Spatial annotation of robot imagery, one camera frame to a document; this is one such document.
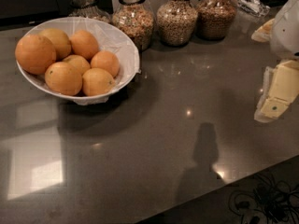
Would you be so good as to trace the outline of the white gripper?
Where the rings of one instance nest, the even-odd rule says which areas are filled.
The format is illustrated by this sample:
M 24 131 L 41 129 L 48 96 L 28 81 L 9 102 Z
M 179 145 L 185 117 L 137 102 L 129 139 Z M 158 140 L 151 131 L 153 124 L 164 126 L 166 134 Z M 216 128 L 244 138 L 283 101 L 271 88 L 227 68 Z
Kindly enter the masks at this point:
M 299 0 L 288 0 L 274 19 L 251 35 L 257 42 L 270 40 L 271 50 L 281 59 L 299 59 Z M 299 62 L 282 60 L 263 74 L 263 94 L 254 119 L 268 123 L 279 119 L 299 95 Z

